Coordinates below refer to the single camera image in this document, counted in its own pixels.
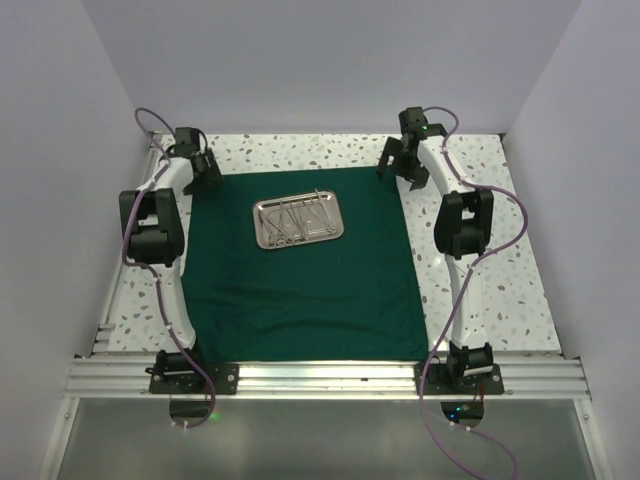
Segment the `green cloth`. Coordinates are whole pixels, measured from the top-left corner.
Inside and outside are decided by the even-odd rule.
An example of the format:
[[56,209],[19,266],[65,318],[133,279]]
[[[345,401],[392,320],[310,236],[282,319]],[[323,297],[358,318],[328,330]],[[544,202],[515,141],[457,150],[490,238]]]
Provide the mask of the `green cloth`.
[[[336,239],[263,250],[260,200],[336,193]],[[193,198],[182,277],[189,318],[209,362],[424,360],[427,335],[393,175],[373,168],[225,176]]]

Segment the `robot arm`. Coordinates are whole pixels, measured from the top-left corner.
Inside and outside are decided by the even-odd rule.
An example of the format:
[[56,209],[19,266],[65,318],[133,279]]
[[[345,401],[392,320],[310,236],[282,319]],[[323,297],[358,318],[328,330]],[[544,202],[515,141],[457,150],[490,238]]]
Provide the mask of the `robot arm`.
[[[423,188],[429,176],[433,178],[442,195],[435,243],[445,256],[455,302],[469,264],[484,253],[491,237],[493,194],[469,188],[456,179],[451,167],[463,177],[464,169],[451,153],[450,166],[441,152],[446,131],[440,124],[429,124],[421,107],[401,112],[400,126],[402,140],[387,141],[378,175],[384,175],[389,156],[393,156],[395,174],[411,182],[411,190]],[[493,353],[482,318],[482,275],[478,268],[452,325],[447,364],[453,378],[488,374],[493,369]]]
[[[222,176],[211,149],[200,145],[198,130],[178,128],[175,138],[176,144],[170,147],[173,150],[171,162],[161,160],[148,181],[135,190],[120,194],[120,218],[124,235],[136,197],[152,186],[137,211],[127,255],[136,262],[153,265],[158,272],[158,287],[166,300],[163,305],[166,316],[171,319],[180,344],[191,349],[196,332],[189,321],[180,280],[185,240],[176,200],[183,194],[219,184]],[[160,350],[178,352],[168,335]]]

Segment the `speckled tabletop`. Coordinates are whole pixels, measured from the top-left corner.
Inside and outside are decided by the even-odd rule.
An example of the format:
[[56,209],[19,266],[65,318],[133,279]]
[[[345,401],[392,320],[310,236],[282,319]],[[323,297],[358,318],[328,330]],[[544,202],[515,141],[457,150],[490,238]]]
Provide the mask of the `speckled tabletop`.
[[[321,168],[374,166],[386,135],[209,135],[223,175]],[[171,143],[163,138],[163,145]],[[495,135],[457,135],[450,148],[471,179],[513,189],[500,139]],[[433,181],[409,192],[398,188],[411,241],[429,341],[435,343],[451,310],[449,273],[433,242],[441,197]],[[188,235],[191,197],[178,201]],[[518,232],[515,204],[496,195],[490,246]],[[528,237],[490,257],[483,267],[483,314],[494,350],[560,352],[549,306]],[[166,334],[161,328],[150,276],[137,268],[120,271],[107,323],[112,324],[106,351],[155,352]]]

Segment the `silver tray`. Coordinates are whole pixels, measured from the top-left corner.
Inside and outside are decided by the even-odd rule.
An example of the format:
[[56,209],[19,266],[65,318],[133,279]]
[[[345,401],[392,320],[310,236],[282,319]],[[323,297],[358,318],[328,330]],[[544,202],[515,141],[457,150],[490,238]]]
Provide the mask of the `silver tray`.
[[334,240],[344,233],[338,198],[330,190],[258,202],[253,223],[265,250]]

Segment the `gray wall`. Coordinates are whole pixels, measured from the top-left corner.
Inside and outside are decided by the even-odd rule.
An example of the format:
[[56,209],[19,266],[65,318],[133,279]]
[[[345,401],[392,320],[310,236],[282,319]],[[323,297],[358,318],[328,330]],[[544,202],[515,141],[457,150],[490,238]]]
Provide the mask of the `gray wall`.
[[0,478],[33,479],[144,141],[78,0],[5,1],[0,64]]
[[581,355],[616,478],[638,478],[640,3],[584,0],[507,135],[565,352]]
[[505,132],[579,0],[83,0],[132,102],[210,131]]

